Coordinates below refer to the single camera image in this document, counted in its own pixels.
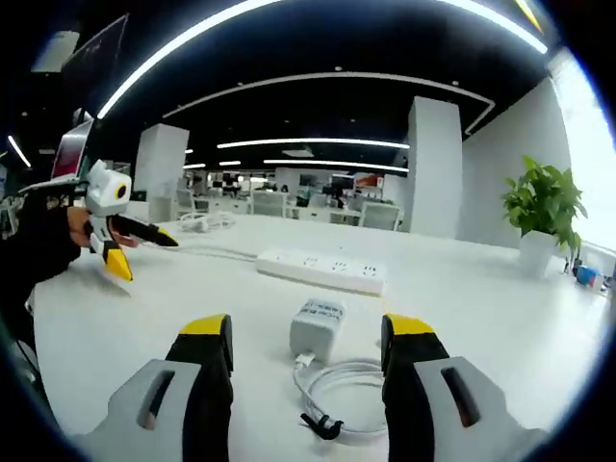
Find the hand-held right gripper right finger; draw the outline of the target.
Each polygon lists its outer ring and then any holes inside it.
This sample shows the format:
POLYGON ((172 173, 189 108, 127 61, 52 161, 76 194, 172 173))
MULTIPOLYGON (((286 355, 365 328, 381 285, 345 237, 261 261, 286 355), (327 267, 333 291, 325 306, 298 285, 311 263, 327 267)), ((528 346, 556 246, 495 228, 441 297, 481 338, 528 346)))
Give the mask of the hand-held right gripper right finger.
POLYGON ((386 314, 382 400, 391 461, 524 461, 546 440, 508 411, 503 390, 433 328, 386 314))

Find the person's left hand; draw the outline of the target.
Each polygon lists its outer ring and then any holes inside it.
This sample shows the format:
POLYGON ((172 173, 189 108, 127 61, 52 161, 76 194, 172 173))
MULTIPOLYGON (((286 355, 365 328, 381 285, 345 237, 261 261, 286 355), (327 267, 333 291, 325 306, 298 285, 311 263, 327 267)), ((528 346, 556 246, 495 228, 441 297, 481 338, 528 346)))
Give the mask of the person's left hand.
POLYGON ((90 223, 90 212, 83 207, 70 206, 66 209, 66 216, 71 240, 80 247, 89 247, 90 235, 86 232, 86 225, 90 223))

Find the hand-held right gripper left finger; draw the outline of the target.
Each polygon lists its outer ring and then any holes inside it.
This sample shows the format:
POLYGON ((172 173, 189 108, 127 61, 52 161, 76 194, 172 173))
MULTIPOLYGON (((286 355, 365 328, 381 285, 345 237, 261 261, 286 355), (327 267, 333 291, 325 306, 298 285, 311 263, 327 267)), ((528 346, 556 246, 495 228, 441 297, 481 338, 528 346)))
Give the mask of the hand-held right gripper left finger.
POLYGON ((102 422, 74 442, 91 461, 226 461, 232 371, 230 316, 191 321, 166 358, 124 382, 102 422))

